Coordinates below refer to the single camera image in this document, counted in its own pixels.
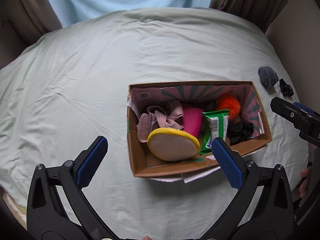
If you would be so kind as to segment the person's right hand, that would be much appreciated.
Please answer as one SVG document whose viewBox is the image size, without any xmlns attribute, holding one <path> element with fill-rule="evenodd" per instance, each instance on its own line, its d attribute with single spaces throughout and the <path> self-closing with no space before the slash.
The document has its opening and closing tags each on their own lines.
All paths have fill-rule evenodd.
<svg viewBox="0 0 320 240">
<path fill-rule="evenodd" d="M 309 166 L 300 173 L 300 176 L 304 179 L 299 187 L 299 196 L 303 198 L 308 191 L 308 184 L 310 182 L 310 177 L 312 173 L 312 166 Z"/>
</svg>

